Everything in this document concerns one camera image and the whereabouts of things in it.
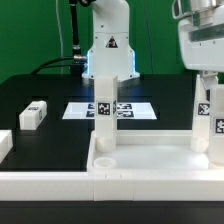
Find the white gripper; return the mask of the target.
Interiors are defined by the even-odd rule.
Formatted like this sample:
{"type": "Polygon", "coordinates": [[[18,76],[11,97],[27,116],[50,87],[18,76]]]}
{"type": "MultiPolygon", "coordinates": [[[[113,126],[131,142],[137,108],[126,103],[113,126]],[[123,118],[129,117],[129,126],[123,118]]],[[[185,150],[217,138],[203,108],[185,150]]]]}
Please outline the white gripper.
{"type": "Polygon", "coordinates": [[[178,35],[185,67],[203,70],[200,78],[209,101],[210,89],[218,83],[217,72],[224,72],[224,14],[215,15],[214,23],[201,29],[185,18],[178,24],[178,35]]]}

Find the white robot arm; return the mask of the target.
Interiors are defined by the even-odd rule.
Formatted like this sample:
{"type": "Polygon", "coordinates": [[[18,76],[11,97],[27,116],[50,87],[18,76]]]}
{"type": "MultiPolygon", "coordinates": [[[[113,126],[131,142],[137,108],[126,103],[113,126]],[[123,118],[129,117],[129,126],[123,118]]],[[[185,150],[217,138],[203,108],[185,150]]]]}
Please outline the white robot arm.
{"type": "MultiPolygon", "coordinates": [[[[85,79],[139,76],[129,44],[130,8],[126,0],[79,0],[93,10],[93,45],[87,54],[85,79]]],[[[179,21],[178,38],[184,66],[199,72],[206,91],[224,72],[224,0],[174,0],[172,16],[179,21]]]]}

